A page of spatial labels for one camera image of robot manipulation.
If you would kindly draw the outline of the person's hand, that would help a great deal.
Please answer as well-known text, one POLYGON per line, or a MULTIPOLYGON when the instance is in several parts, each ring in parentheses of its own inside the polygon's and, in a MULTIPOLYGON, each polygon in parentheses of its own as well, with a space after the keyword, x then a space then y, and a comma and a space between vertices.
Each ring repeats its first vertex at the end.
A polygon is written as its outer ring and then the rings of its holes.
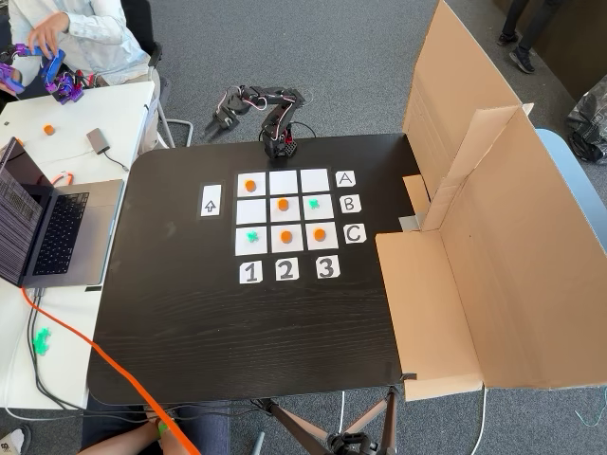
POLYGON ((69 28, 69 17, 65 12, 58 11, 50 14, 40 24, 35 26, 28 35, 28 46, 31 51, 39 47, 47 58, 58 54, 58 38, 69 28))

